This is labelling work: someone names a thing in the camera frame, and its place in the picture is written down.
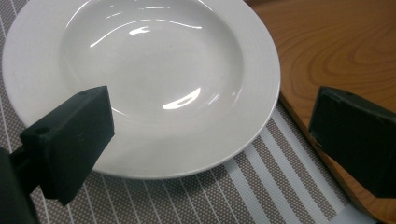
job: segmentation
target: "wood grain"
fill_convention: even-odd
[[[308,138],[319,86],[354,92],[396,113],[396,1],[247,3],[275,41],[282,76],[280,99]],[[316,149],[355,204],[378,220],[396,223],[396,199],[374,197]]]

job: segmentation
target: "table surface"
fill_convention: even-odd
[[[350,198],[396,223],[396,199],[376,198],[322,153],[307,128],[320,86],[353,92],[396,113],[396,1],[248,2],[276,43],[282,103]]]

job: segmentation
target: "striped placemat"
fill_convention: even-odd
[[[26,3],[0,2],[0,58],[7,31]],[[0,117],[0,146],[11,152],[21,145],[25,127],[2,78]],[[40,188],[31,197],[41,223],[373,223],[349,205],[281,103],[252,144],[206,172],[166,180],[92,172],[65,207],[46,200]]]

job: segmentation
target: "black block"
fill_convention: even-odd
[[[395,113],[350,92],[321,87],[309,132],[374,196],[396,197]]]
[[[21,133],[29,157],[43,165],[40,187],[67,204],[114,135],[107,87],[82,91]]]

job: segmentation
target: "white plate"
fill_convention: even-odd
[[[27,126],[107,85],[116,135],[94,170],[132,178],[227,161],[265,125],[280,83],[274,42],[241,0],[31,0],[3,68]]]

